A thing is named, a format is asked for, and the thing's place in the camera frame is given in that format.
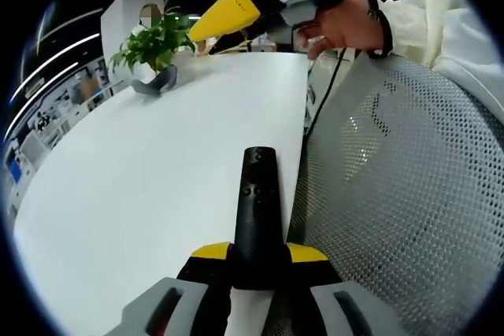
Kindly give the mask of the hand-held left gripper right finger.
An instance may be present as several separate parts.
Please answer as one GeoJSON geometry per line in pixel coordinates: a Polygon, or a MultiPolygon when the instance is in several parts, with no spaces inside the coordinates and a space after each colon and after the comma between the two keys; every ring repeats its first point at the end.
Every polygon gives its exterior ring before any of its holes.
{"type": "Polygon", "coordinates": [[[395,310],[355,281],[342,281],[320,250],[287,243],[286,288],[294,335],[404,335],[395,310]]]}

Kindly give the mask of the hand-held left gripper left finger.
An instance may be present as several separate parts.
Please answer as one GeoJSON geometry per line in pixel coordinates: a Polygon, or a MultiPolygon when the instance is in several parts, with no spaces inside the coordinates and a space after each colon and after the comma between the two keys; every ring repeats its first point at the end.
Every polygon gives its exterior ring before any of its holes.
{"type": "Polygon", "coordinates": [[[230,242],[196,249],[175,278],[126,305],[108,335],[222,335],[231,312],[230,242]]]}

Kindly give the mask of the person's right hand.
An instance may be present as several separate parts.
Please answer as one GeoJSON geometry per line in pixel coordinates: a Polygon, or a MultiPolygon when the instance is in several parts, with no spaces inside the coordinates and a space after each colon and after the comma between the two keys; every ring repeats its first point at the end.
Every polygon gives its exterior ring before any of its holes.
{"type": "Polygon", "coordinates": [[[307,49],[310,60],[332,49],[381,50],[384,33],[369,10],[369,0],[343,0],[302,24],[297,30],[297,43],[307,49]]]}

